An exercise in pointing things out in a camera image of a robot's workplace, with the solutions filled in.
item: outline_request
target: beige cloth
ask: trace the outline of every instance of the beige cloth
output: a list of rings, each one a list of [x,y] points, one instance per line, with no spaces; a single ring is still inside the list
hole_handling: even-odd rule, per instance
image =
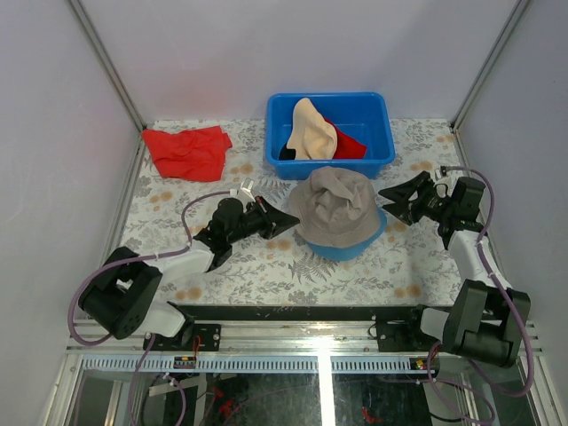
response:
[[[296,160],[330,160],[337,149],[337,132],[308,98],[298,100],[292,115],[292,134],[286,144]]]
[[[289,202],[300,219],[297,232],[319,246],[345,249],[368,240],[381,226],[375,190],[356,171],[316,169],[292,190]]]

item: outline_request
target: floral tablecloth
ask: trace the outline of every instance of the floral tablecloth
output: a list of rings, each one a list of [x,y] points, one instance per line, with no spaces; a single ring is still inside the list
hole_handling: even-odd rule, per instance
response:
[[[296,181],[278,179],[264,161],[264,121],[157,122],[154,129],[175,133],[218,124],[233,142],[219,182],[163,179],[146,150],[123,245],[141,254],[181,247],[182,208],[200,195],[237,187],[244,178],[255,180],[255,194],[288,211],[288,195]],[[421,170],[459,163],[446,121],[391,120],[390,125],[397,157],[373,181],[376,191],[403,183]],[[192,233],[208,223],[218,202],[212,198],[188,212]],[[377,195],[377,202],[385,200]],[[236,243],[233,256],[214,272],[163,282],[156,297],[182,304],[451,304],[461,282],[437,226],[424,218],[408,227],[388,216],[385,233],[350,262],[314,255],[293,230],[271,241],[255,236]]]

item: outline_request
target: cable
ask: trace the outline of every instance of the cable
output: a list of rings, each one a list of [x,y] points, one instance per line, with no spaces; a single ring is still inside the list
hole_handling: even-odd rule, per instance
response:
[[[473,389],[473,388],[471,388],[471,387],[469,387],[469,386],[467,386],[463,383],[458,383],[458,382],[455,382],[453,380],[438,379],[438,378],[432,377],[431,361],[432,361],[432,358],[434,356],[434,351],[438,348],[438,346],[440,344],[442,344],[440,341],[435,342],[432,345],[432,347],[430,348],[430,352],[428,353],[428,358],[426,358],[426,374],[428,375],[428,381],[431,383],[432,389],[434,390],[436,395],[438,395],[439,400],[442,401],[442,403],[445,406],[447,406],[450,410],[452,410],[454,413],[458,414],[462,420],[466,420],[468,422],[472,422],[472,423],[475,423],[475,424],[482,424],[482,425],[493,424],[493,421],[496,418],[495,409],[493,408],[491,402],[485,397],[483,392],[481,392],[480,390],[475,390],[475,389]],[[487,405],[487,408],[489,408],[489,412],[491,413],[490,418],[487,419],[487,420],[479,420],[479,419],[474,419],[473,417],[469,417],[466,414],[463,414],[457,406],[452,404],[452,402],[450,402],[450,400],[442,394],[442,392],[440,391],[440,389],[438,388],[436,383],[452,384],[454,387],[459,387],[459,388],[464,389],[466,391],[470,391],[475,396],[477,396],[480,400],[482,400],[484,402],[484,404]]]
[[[503,285],[501,284],[501,281],[495,275],[495,271],[492,269],[491,265],[489,265],[489,261],[487,260],[487,256],[485,255],[485,252],[483,250],[483,245],[481,244],[481,240],[483,240],[483,237],[485,236],[487,229],[489,228],[489,224],[491,224],[491,221],[493,219],[493,211],[495,209],[495,192],[493,190],[493,187],[491,186],[491,183],[489,182],[489,179],[487,179],[487,177],[483,173],[481,173],[477,170],[470,169],[468,167],[462,167],[462,166],[451,166],[451,167],[447,167],[446,169],[447,170],[468,171],[469,173],[473,173],[475,175],[478,175],[484,181],[485,185],[487,186],[487,189],[489,190],[489,195],[490,195],[489,213],[487,214],[487,220],[485,221],[485,226],[483,227],[483,229],[481,230],[481,232],[479,233],[479,235],[477,237],[477,253],[479,254],[479,259],[481,260],[481,263],[483,264],[485,270],[489,274],[489,277],[491,278],[491,280],[495,284],[495,287],[497,287],[497,289],[499,289],[499,292],[503,296],[503,299],[505,300],[505,303],[507,304],[511,313],[513,314],[513,317],[515,318],[515,322],[517,323],[519,330],[521,332],[521,336],[523,338],[523,344],[525,345],[526,364],[527,364],[527,373],[526,373],[525,385],[523,386],[523,388],[521,390],[513,390],[513,391],[508,390],[506,388],[503,388],[499,384],[493,382],[487,376],[487,374],[479,367],[479,365],[475,361],[470,359],[469,363],[471,364],[473,369],[493,389],[495,389],[499,393],[501,393],[503,395],[507,395],[509,397],[521,398],[529,392],[529,390],[531,389],[531,386],[533,386],[533,382],[534,382],[534,358],[533,358],[533,348],[531,347],[531,338],[529,337],[528,333],[526,332],[525,324],[523,322],[523,319],[521,318],[520,313],[517,310],[517,307],[515,306],[515,304],[513,304],[513,301],[510,299],[509,295],[507,294],[507,290],[503,287]]]
[[[152,350],[152,346],[154,346],[155,340],[156,340],[156,335],[152,335],[152,337],[150,337],[150,342],[148,342],[146,350],[144,351],[144,354],[142,355],[142,357],[140,357],[140,359],[136,363],[136,368],[134,368],[134,374],[132,375],[132,380],[130,380],[130,387],[128,389],[128,412],[130,414],[130,423],[133,424],[134,426],[136,426],[137,424],[136,424],[136,419],[134,418],[134,414],[132,413],[132,398],[133,398],[132,391],[136,387],[135,385],[136,385],[136,381],[138,379],[138,373],[140,372],[140,368],[142,367],[142,364],[144,364],[144,359],[146,359],[146,356],[148,355],[150,350]],[[185,417],[186,401],[185,401],[184,388],[171,375],[166,375],[165,378],[167,378],[168,380],[171,380],[171,382],[174,383],[177,386],[177,388],[179,389],[179,392],[181,393],[181,414],[179,415],[179,419],[177,419],[177,422],[176,422],[176,426],[179,426],[182,423],[182,421],[184,420],[184,417]]]
[[[366,408],[362,407],[362,414],[363,418],[365,419],[365,423],[368,424],[376,424],[384,422],[384,419],[373,417]]]
[[[373,327],[375,328],[375,331],[376,331],[376,324],[371,324],[371,327],[369,327],[369,328],[367,329],[367,334],[368,334],[369,337],[371,337],[373,340],[376,340],[376,337],[377,337],[377,336],[371,334],[371,328],[373,328]]]
[[[217,399],[217,395],[213,394],[213,399],[211,400],[211,403],[209,404],[209,406],[207,407],[207,410],[205,410],[205,413],[203,414],[203,418],[201,419],[201,421],[199,422],[199,426],[204,426],[205,425],[205,420],[209,417],[209,413],[211,412],[211,410],[213,409],[213,406],[215,405],[215,400]]]
[[[218,191],[218,192],[215,192],[215,193],[208,193],[207,195],[203,195],[202,197],[196,198],[195,200],[187,203],[187,205],[184,207],[184,209],[181,212],[181,223],[184,227],[185,234],[187,235],[188,244],[185,247],[183,247],[182,249],[174,250],[174,251],[167,251],[165,253],[161,253],[161,254],[158,254],[158,255],[138,256],[138,257],[132,257],[132,258],[129,258],[129,259],[117,260],[115,262],[111,262],[110,264],[105,264],[104,266],[98,268],[97,271],[95,271],[91,275],[89,275],[81,283],[81,286],[79,286],[77,291],[75,291],[75,294],[71,298],[71,303],[69,304],[69,309],[67,310],[67,327],[69,328],[69,333],[71,334],[71,336],[78,343],[82,344],[83,346],[96,346],[96,345],[101,344],[101,343],[105,342],[106,340],[108,340],[111,336],[110,333],[108,335],[105,335],[104,337],[101,337],[98,340],[94,340],[94,341],[84,340],[82,337],[79,336],[79,334],[77,333],[77,330],[75,329],[75,310],[77,308],[77,304],[79,302],[79,298],[81,297],[81,294],[89,286],[89,284],[91,284],[91,281],[93,281],[101,273],[108,271],[109,269],[113,269],[117,266],[122,266],[124,264],[133,264],[133,263],[136,263],[136,262],[145,262],[146,260],[155,260],[156,257],[158,257],[159,259],[163,259],[163,258],[166,258],[166,257],[179,256],[179,255],[183,255],[184,253],[188,252],[189,249],[191,248],[192,243],[193,243],[193,237],[192,237],[192,233],[189,230],[189,227],[187,226],[187,222],[185,221],[185,213],[187,212],[187,210],[190,207],[192,207],[196,202],[205,200],[206,198],[213,197],[213,196],[216,196],[216,195],[226,195],[228,193],[229,193],[229,191]]]
[[[440,420],[441,422],[446,422],[446,423],[461,423],[462,419],[458,418],[458,419],[445,419],[444,417],[440,417],[439,415],[435,415],[434,413],[430,413],[430,417],[436,419],[436,420]]]
[[[79,302],[79,298],[81,297],[81,294],[83,293],[83,291],[89,286],[89,284],[91,284],[91,281],[93,281],[101,273],[108,271],[109,269],[115,268],[117,266],[122,266],[124,264],[133,264],[133,263],[136,263],[136,262],[145,262],[146,260],[155,260],[155,258],[163,259],[163,258],[166,258],[166,257],[179,256],[179,255],[183,255],[184,253],[188,252],[190,250],[191,246],[192,246],[193,237],[192,237],[191,231],[189,230],[189,226],[187,226],[187,222],[185,221],[185,213],[189,210],[190,207],[192,207],[195,203],[197,203],[199,201],[205,200],[209,197],[214,197],[214,196],[217,196],[217,195],[226,195],[226,194],[229,194],[229,193],[230,193],[229,191],[217,191],[215,193],[208,193],[207,195],[203,195],[201,197],[196,198],[195,200],[189,201],[187,203],[187,205],[185,205],[184,209],[181,212],[181,223],[182,223],[182,226],[184,227],[185,234],[187,235],[188,244],[185,247],[183,247],[182,249],[168,251],[168,252],[160,253],[160,254],[157,254],[157,255],[138,256],[138,257],[133,257],[133,258],[129,258],[129,259],[117,260],[115,262],[111,262],[110,264],[103,265],[102,267],[98,268],[97,271],[95,271],[91,275],[89,275],[81,283],[79,288],[73,294],[73,297],[71,298],[71,303],[69,304],[69,308],[67,310],[67,327],[69,328],[69,333],[71,334],[71,336],[78,343],[82,344],[83,346],[96,346],[96,345],[101,344],[101,343],[105,342],[106,340],[108,340],[111,336],[110,333],[108,335],[105,335],[104,337],[101,337],[98,340],[94,340],[94,341],[84,340],[77,333],[77,330],[75,328],[75,310],[76,310],[77,304]],[[140,358],[140,360],[138,361],[138,363],[136,365],[136,368],[134,369],[134,374],[132,375],[132,380],[130,381],[130,388],[129,388],[129,391],[128,391],[128,409],[129,409],[129,414],[130,414],[130,421],[132,422],[132,424],[134,424],[134,426],[136,426],[136,421],[134,420],[134,414],[132,413],[132,390],[134,389],[134,384],[136,383],[136,379],[138,378],[138,370],[142,366],[142,363],[144,362],[144,359],[148,355],[148,352],[150,351],[150,349],[154,345],[154,341],[155,341],[155,335],[152,335],[152,337],[150,338],[150,342],[148,343],[146,350],[144,351],[144,354],[142,355],[142,357]],[[176,426],[179,426],[181,424],[181,422],[184,420],[184,416],[185,416],[186,401],[185,401],[184,388],[181,386],[181,384],[175,378],[171,377],[170,375],[167,375],[166,377],[169,380],[171,380],[171,382],[174,383],[177,386],[177,388],[179,389],[179,391],[181,392],[182,412],[181,412],[181,415],[179,416],[179,419],[177,420],[177,423],[176,423]],[[83,385],[84,385],[84,381],[79,385],[78,396],[81,396],[81,393],[83,392]]]
[[[197,335],[196,337],[193,338],[193,357],[195,358],[196,367],[197,367],[197,354],[199,353],[200,347],[201,347],[201,336]]]
[[[199,397],[197,397],[195,400],[197,401],[199,398],[201,398],[203,395],[215,395],[215,393],[213,392],[209,392],[208,390],[204,391]]]
[[[226,426],[227,424],[229,424],[229,421],[233,418],[233,416],[237,413],[240,412],[240,410],[244,407],[247,406],[248,404],[250,404],[253,401],[256,401],[257,399],[261,399],[261,398],[265,398],[268,397],[269,395],[274,395],[276,393],[281,393],[281,392],[286,392],[286,391],[291,391],[293,389],[300,389],[300,388],[307,388],[309,386],[315,386],[315,384],[301,384],[299,386],[290,386],[289,388],[284,388],[284,389],[278,389],[278,390],[273,390],[270,392],[266,392],[263,393],[262,395],[257,395],[255,397],[249,398],[244,400],[243,402],[241,402],[239,405],[237,405],[234,410],[231,412],[231,414],[229,414],[229,416],[227,416],[227,418],[225,419],[225,421],[223,422],[222,426]]]
[[[515,419],[513,419],[512,422],[509,422],[508,425],[517,426],[518,425],[518,423],[517,423],[518,419],[520,419],[521,416],[523,416],[523,415],[532,415],[532,414],[531,414],[530,410],[527,411],[526,408],[523,408],[522,410],[518,410],[517,416],[515,417]]]
[[[148,392],[146,392],[146,394],[144,395],[144,398],[142,399],[142,403],[140,404],[140,425],[141,426],[146,426],[145,424],[145,420],[144,420],[144,412],[146,411],[146,403],[148,402],[148,398],[150,398],[150,389],[163,377],[163,375],[157,375],[152,382],[150,383],[150,385],[148,386]]]

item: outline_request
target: white wall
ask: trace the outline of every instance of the white wall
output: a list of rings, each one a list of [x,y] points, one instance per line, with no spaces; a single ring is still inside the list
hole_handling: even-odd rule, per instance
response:
[[[147,122],[263,117],[279,91],[379,91],[452,118],[516,0],[83,0]]]
[[[490,233],[529,293],[552,375],[568,401],[568,3],[533,2],[461,130],[495,186]]]
[[[0,13],[0,423],[36,424],[136,133],[62,0]]]

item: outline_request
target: red fabric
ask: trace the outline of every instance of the red fabric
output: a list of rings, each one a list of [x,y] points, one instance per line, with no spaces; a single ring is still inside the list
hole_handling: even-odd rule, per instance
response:
[[[367,147],[361,145],[351,136],[336,128],[336,126],[324,117],[324,120],[335,127],[337,132],[337,149],[335,150],[334,160],[358,160],[365,156]]]
[[[144,130],[152,161],[163,178],[214,182],[221,178],[225,151],[233,146],[219,126],[183,130],[174,135],[159,130]]]

